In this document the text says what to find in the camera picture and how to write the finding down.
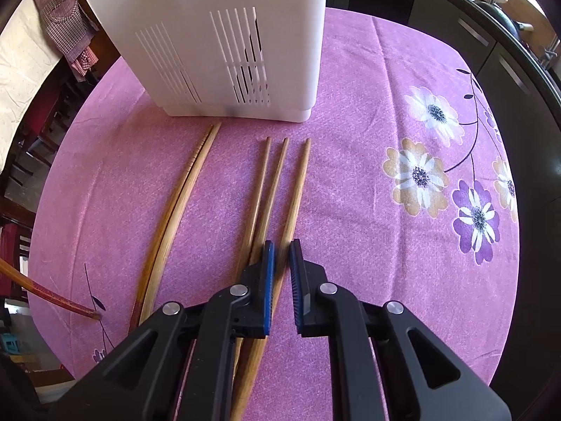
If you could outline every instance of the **cabinet handle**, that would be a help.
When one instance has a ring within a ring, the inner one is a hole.
[[[466,31],[473,36],[477,41],[483,44],[483,46],[487,47],[489,45],[489,41],[483,38],[479,33],[477,33],[473,28],[471,28],[462,18],[458,19],[458,24],[466,29]]]
[[[499,63],[503,66],[503,68],[507,71],[508,75],[512,77],[512,80],[516,82],[516,85],[520,87],[520,89],[528,96],[532,95],[532,92],[526,87],[518,77],[518,74],[514,72],[514,69],[507,63],[507,61],[503,57],[499,57]]]

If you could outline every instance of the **flower print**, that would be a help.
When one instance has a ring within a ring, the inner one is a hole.
[[[102,350],[102,351],[99,351],[96,348],[95,351],[94,351],[94,355],[93,355],[95,364],[99,364],[102,361],[102,359],[104,359],[106,356],[107,356],[107,353],[106,353],[105,349]]]
[[[503,161],[500,157],[497,157],[496,161],[493,161],[493,169],[497,175],[495,190],[499,194],[500,205],[504,209],[509,209],[511,211],[512,221],[517,222],[518,208],[516,205],[516,190],[512,180],[511,168],[507,161]]]
[[[461,145],[465,132],[448,100],[443,96],[434,96],[425,87],[411,87],[411,93],[413,96],[405,96],[411,116],[425,122],[425,128],[434,131],[446,147],[450,147],[451,140]]]
[[[499,128],[496,124],[495,118],[490,112],[483,111],[483,113],[487,117],[487,125],[489,125],[495,132],[496,140],[499,141],[500,143],[503,143],[503,138],[500,136]]]
[[[458,206],[458,218],[454,220],[454,231],[459,235],[459,249],[462,253],[475,252],[475,262],[493,259],[492,244],[500,240],[499,215],[491,203],[491,194],[479,181],[469,188],[460,180],[458,189],[452,193],[452,200]]]
[[[426,152],[422,143],[410,139],[401,142],[403,150],[389,148],[388,160],[382,166],[384,172],[396,180],[393,200],[403,204],[409,215],[417,216],[421,209],[436,218],[438,211],[448,207],[442,190],[448,186],[442,161]]]

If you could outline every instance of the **purple tablecloth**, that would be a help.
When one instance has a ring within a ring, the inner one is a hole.
[[[29,274],[92,306],[87,265],[107,309],[103,334],[99,322],[30,296],[38,329],[74,376],[125,337],[166,201],[217,120],[166,116],[121,59],[72,123],[41,197]],[[456,51],[386,20],[328,9],[310,120],[220,120],[156,305],[205,302],[232,282],[266,136],[275,164],[282,138],[291,138],[269,232],[279,241],[311,137],[296,227],[305,256],[361,300],[403,301],[491,380],[516,293],[515,190],[491,111]],[[246,419],[330,413],[327,340],[297,336],[285,281]]]

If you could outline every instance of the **printed leaf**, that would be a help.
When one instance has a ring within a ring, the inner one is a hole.
[[[96,303],[97,307],[99,307],[100,309],[102,309],[103,311],[105,311],[105,306],[102,304],[102,302],[95,296],[92,296],[92,300],[93,302]]]

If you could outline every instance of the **dish rack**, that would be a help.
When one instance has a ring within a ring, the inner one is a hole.
[[[325,0],[87,0],[167,114],[304,122]]]

